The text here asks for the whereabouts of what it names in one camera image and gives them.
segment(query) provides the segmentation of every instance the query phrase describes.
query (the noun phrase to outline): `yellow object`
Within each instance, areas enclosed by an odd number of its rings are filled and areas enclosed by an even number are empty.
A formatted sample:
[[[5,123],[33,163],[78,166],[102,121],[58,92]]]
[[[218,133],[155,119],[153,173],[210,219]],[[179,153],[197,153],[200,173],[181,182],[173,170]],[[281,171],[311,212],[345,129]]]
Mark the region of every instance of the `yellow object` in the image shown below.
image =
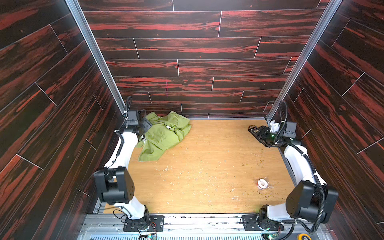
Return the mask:
[[[312,240],[308,234],[302,233],[297,236],[297,240]]]

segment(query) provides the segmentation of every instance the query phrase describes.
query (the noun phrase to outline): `black mounting plate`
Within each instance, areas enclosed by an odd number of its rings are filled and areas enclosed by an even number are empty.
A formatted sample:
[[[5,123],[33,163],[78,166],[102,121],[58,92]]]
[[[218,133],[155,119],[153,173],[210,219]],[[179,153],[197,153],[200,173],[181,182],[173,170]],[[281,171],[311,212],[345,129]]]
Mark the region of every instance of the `black mounting plate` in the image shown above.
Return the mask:
[[[149,216],[149,223],[155,223],[156,231],[162,232],[164,229],[164,216]],[[126,219],[123,227],[123,232],[137,232],[136,228],[137,222],[132,221],[131,219]],[[155,229],[149,225],[149,228],[145,232],[155,232]]]
[[[258,214],[248,214],[242,215],[242,224],[244,226],[245,231],[266,231],[265,229],[261,229],[257,223]],[[269,231],[277,231],[278,228],[270,228]],[[283,231],[284,227],[281,224],[280,230]]]

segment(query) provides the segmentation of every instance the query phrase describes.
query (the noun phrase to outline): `side wall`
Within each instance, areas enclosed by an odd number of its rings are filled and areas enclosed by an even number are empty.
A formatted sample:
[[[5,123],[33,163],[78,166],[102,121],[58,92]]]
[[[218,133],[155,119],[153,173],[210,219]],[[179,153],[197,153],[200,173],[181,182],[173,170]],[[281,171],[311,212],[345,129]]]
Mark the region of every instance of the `side wall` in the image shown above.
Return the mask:
[[[339,240],[384,238],[383,15],[380,1],[344,0],[285,98],[339,191],[329,222]]]
[[[74,239],[121,115],[64,0],[0,11],[0,238]]]
[[[327,0],[79,0],[124,99],[187,117],[265,117]]]

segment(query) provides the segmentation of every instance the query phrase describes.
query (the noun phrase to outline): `green garment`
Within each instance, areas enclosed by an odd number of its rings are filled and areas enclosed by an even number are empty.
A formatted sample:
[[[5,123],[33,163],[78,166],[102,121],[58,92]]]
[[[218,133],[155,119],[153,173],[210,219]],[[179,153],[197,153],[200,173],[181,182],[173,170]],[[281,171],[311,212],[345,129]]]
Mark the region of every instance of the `green garment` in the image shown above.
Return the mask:
[[[153,125],[145,133],[147,141],[139,156],[139,161],[157,161],[165,150],[176,146],[191,129],[189,119],[175,112],[165,117],[158,117],[154,112],[146,116]]]

